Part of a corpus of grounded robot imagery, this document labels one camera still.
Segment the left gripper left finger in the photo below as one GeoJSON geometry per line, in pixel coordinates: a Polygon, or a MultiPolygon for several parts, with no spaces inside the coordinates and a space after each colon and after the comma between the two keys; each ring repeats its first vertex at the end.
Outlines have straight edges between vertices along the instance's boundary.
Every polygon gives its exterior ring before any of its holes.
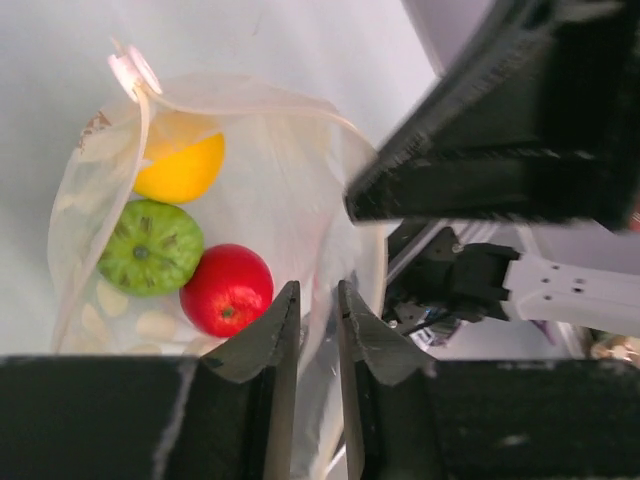
{"type": "Polygon", "coordinates": [[[9,356],[5,479],[286,479],[300,286],[203,356],[9,356]]]}

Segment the clear polka dot zip bag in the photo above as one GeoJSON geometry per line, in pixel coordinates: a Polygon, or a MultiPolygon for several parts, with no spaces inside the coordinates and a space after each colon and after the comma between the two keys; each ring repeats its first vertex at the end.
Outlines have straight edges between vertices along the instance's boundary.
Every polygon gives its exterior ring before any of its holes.
{"type": "Polygon", "coordinates": [[[185,210],[210,245],[257,253],[276,288],[301,285],[301,339],[290,475],[323,479],[341,456],[343,429],[334,291],[348,280],[374,312],[384,303],[386,230],[355,226],[345,185],[373,156],[366,138],[328,102],[245,75],[191,73],[158,80],[141,53],[109,59],[126,98],[89,122],[67,164],[48,233],[59,311],[57,353],[201,355],[219,340],[184,316],[176,294],[136,298],[96,265],[151,150],[222,137],[216,180],[185,210]]]}

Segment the green fake pepper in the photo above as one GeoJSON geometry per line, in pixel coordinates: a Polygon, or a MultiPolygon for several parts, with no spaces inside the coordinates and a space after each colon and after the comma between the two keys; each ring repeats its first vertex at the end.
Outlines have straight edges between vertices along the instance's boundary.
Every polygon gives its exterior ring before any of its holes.
{"type": "Polygon", "coordinates": [[[149,199],[126,203],[97,263],[120,291],[139,297],[171,294],[193,276],[204,234],[183,209],[149,199]]]}

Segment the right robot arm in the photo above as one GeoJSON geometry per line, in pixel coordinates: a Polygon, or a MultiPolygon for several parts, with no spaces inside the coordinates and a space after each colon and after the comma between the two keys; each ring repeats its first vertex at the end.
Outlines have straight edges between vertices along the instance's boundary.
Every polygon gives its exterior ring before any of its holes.
{"type": "Polygon", "coordinates": [[[551,260],[533,229],[625,231],[638,196],[638,3],[496,1],[344,203],[429,225],[391,260],[387,319],[425,305],[635,336],[638,278],[551,260]]]}

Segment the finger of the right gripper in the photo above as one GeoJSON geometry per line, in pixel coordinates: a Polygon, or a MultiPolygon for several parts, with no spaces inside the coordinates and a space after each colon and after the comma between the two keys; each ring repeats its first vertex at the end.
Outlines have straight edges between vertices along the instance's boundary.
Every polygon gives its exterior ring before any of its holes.
{"type": "Polygon", "coordinates": [[[638,3],[497,1],[344,203],[360,222],[625,230],[638,195],[638,3]]]}

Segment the yellow fake food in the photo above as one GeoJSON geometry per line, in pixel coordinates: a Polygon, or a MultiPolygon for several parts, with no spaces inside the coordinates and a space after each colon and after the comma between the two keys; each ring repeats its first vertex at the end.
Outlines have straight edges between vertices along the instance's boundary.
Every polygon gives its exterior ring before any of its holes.
{"type": "Polygon", "coordinates": [[[133,191],[164,203],[194,201],[214,183],[224,157],[225,138],[213,118],[161,111],[150,124],[133,191]]]}

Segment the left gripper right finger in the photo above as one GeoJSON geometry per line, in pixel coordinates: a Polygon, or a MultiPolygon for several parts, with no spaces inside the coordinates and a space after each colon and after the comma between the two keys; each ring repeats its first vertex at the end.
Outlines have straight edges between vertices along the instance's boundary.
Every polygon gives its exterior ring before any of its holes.
{"type": "Polygon", "coordinates": [[[639,372],[615,360],[437,360],[337,289],[352,479],[635,479],[639,372]]]}

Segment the red fake tomato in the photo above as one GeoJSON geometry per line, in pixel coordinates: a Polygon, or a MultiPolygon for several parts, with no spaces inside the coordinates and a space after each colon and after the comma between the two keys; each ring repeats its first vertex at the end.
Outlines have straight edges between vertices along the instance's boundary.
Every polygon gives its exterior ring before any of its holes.
{"type": "Polygon", "coordinates": [[[264,260],[236,244],[207,249],[189,282],[180,290],[182,310],[204,333],[230,338],[271,305],[274,282],[264,260]]]}

